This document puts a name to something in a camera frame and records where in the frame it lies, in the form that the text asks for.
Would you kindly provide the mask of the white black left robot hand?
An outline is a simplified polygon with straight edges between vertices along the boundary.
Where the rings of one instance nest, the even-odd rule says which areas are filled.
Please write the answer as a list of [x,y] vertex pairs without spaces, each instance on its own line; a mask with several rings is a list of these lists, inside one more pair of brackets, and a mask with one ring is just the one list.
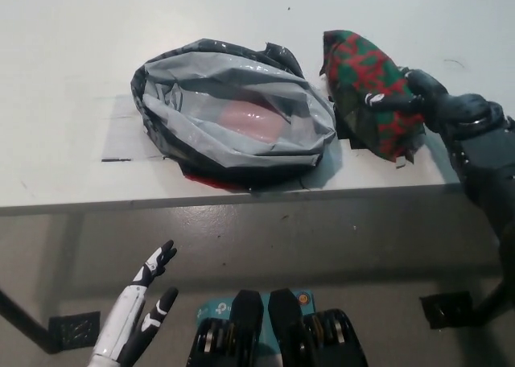
[[89,360],[90,366],[133,366],[155,338],[178,289],[170,287],[145,315],[142,314],[146,292],[151,283],[166,270],[176,255],[172,240],[166,241],[139,268],[113,305],[100,331]]

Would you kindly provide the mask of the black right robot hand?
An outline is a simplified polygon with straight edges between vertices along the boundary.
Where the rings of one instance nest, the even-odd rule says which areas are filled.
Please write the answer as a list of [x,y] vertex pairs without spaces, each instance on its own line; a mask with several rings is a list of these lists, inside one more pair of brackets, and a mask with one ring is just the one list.
[[411,94],[367,93],[364,103],[375,113],[398,111],[422,116],[426,126],[438,132],[440,126],[464,127],[477,132],[505,121],[502,107],[476,93],[451,95],[432,75],[421,69],[403,68]]

